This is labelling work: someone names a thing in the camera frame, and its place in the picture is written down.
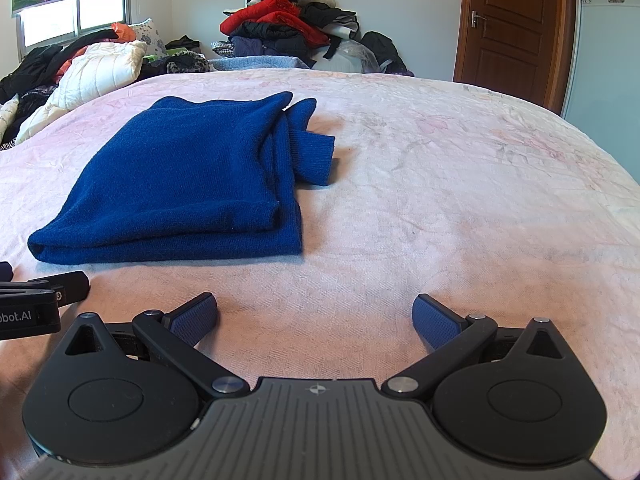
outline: floral pillow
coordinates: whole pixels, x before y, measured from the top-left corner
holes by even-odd
[[[154,21],[149,18],[142,23],[135,23],[131,28],[136,33],[136,39],[146,43],[146,55],[166,56],[166,47],[160,39],[158,28],[154,25]]]

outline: grey textured panel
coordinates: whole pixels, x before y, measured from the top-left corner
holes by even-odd
[[[27,480],[602,480],[588,462],[549,471],[486,464],[446,440],[418,402],[372,381],[262,380],[213,402],[173,448],[130,465],[92,468],[53,458]]]

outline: green item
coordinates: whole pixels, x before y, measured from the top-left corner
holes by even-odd
[[[170,48],[169,50],[166,51],[168,56],[175,56],[176,54],[181,54],[183,52],[188,52],[189,49],[188,48],[184,48],[183,46],[179,47],[179,48]]]

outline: floral bedspread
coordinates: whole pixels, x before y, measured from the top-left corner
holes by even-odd
[[[200,350],[258,376],[382,380],[426,354],[411,305],[427,292],[502,326],[551,318],[609,413],[594,460],[616,479],[640,449],[640,186],[583,133],[516,98],[449,82],[309,70],[168,75],[83,105],[0,153],[0,260],[16,280],[74,270],[37,262],[31,232],[84,165],[167,95],[318,99],[310,129],[336,137],[332,184],[298,189],[305,252],[241,261],[84,266],[107,322],[171,310],[203,291],[221,312]],[[59,336],[0,343],[0,478],[35,460],[20,404]]]

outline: folded sweater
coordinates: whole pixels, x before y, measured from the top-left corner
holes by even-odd
[[[34,232],[56,264],[248,258],[302,252],[294,179],[326,184],[334,138],[306,132],[316,101],[160,99],[82,171]]]

